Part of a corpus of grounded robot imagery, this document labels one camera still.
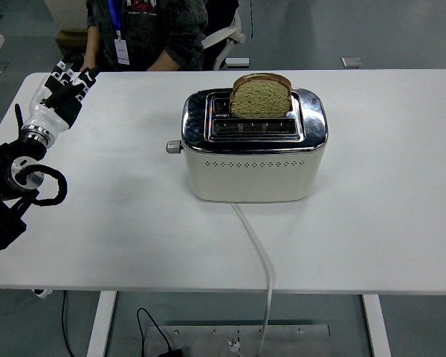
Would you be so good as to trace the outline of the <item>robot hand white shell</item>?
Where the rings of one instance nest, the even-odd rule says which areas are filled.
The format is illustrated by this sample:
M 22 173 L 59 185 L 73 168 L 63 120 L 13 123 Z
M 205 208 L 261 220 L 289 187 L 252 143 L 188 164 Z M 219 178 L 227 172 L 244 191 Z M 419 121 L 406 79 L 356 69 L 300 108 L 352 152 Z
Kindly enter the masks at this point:
M 26 126 L 40 126 L 53 134 L 70 129 L 83 107 L 83 100 L 96 83 L 101 68 L 81 69 L 82 60 L 72 62 L 67 53 L 52 69 L 30 102 Z

